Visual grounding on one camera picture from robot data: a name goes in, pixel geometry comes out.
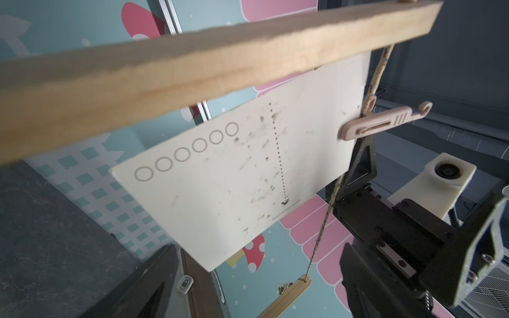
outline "checkered pattern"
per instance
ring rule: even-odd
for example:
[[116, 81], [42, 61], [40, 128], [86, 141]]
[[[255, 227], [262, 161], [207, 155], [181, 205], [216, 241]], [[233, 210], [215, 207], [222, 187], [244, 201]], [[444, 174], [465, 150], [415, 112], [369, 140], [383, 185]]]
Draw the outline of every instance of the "checkered pattern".
[[140, 259], [172, 239], [115, 181], [109, 169], [121, 151], [102, 145], [109, 133], [26, 159], [26, 162]]

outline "gray wall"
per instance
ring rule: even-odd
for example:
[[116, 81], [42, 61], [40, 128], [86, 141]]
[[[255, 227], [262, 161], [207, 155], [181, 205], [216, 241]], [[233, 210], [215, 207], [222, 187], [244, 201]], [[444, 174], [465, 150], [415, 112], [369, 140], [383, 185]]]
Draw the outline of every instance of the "gray wall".
[[430, 100], [433, 112], [508, 130], [508, 12], [507, 0], [445, 0], [429, 35], [394, 48], [382, 98], [414, 107]]

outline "dotted line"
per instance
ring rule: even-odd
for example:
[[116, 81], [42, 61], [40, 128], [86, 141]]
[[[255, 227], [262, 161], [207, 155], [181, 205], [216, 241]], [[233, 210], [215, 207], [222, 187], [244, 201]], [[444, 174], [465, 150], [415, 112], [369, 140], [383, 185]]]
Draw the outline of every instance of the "dotted line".
[[[276, 130], [276, 120], [274, 119], [274, 115], [271, 116], [272, 117], [272, 124], [274, 125], [274, 130]], [[281, 164], [281, 153], [279, 152], [279, 141], [277, 140], [277, 137], [276, 138], [276, 147], [277, 147], [277, 158], [279, 160], [279, 170], [281, 172], [281, 181], [283, 182], [283, 194], [285, 196], [285, 200], [288, 199], [288, 195], [286, 193], [286, 188], [285, 188], [285, 176], [283, 176], [283, 165]]]

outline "ventilation grille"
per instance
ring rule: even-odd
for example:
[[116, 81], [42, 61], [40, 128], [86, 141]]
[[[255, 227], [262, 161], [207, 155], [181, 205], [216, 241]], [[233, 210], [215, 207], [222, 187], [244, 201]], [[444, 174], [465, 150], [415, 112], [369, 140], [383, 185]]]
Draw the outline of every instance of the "ventilation grille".
[[506, 266], [499, 264], [464, 302], [485, 318], [509, 318], [509, 275]]

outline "pink clip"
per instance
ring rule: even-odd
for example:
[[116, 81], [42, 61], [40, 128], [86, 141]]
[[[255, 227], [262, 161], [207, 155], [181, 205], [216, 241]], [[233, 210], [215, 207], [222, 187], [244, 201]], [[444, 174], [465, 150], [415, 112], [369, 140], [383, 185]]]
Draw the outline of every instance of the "pink clip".
[[366, 137], [377, 132], [424, 118], [431, 110], [433, 104], [424, 102], [419, 106], [420, 113], [412, 113], [408, 106], [398, 107], [379, 113], [372, 113], [375, 103], [373, 99], [366, 117], [354, 119], [343, 125], [340, 131], [340, 138], [343, 140], [358, 139]]

